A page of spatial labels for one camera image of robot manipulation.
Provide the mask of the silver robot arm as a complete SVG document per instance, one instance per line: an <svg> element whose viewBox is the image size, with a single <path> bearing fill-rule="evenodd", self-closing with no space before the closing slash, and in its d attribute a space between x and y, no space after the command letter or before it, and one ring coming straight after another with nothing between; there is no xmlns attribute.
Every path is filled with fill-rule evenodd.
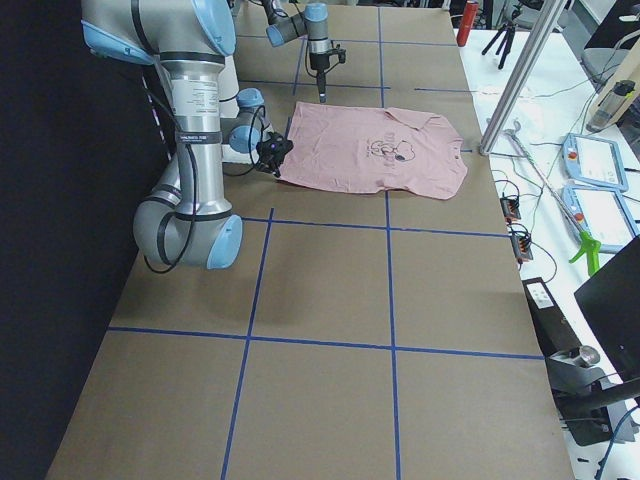
<svg viewBox="0 0 640 480"><path fill-rule="evenodd" d="M329 36L328 7L321 2L307 3L295 14L285 12L279 1L260 1L268 20L267 37L273 47L306 38L307 74L315 80L321 104L327 101L327 74L346 62L346 50Z"/></svg>
<svg viewBox="0 0 640 480"><path fill-rule="evenodd" d="M93 53L156 69L166 95L156 101L174 124L176 151L141 201L134 238L147 267L231 266L243 222L224 195L223 164L242 155L276 172L274 131L256 90L239 90L236 35L225 1L84 1L84 40Z"/></svg>

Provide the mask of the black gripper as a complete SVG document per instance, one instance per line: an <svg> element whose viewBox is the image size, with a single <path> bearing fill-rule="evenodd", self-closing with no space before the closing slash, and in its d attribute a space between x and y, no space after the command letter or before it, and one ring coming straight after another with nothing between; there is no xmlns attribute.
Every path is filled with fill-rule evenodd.
<svg viewBox="0 0 640 480"><path fill-rule="evenodd" d="M331 58L336 57L339 64L346 62L346 50L333 40L310 40L308 42L308 73L316 75L319 101L327 101L326 72L330 71Z"/></svg>
<svg viewBox="0 0 640 480"><path fill-rule="evenodd" d="M279 133L268 133L257 144L259 158L257 170L263 173L279 173L285 156L293 149L293 142Z"/></svg>

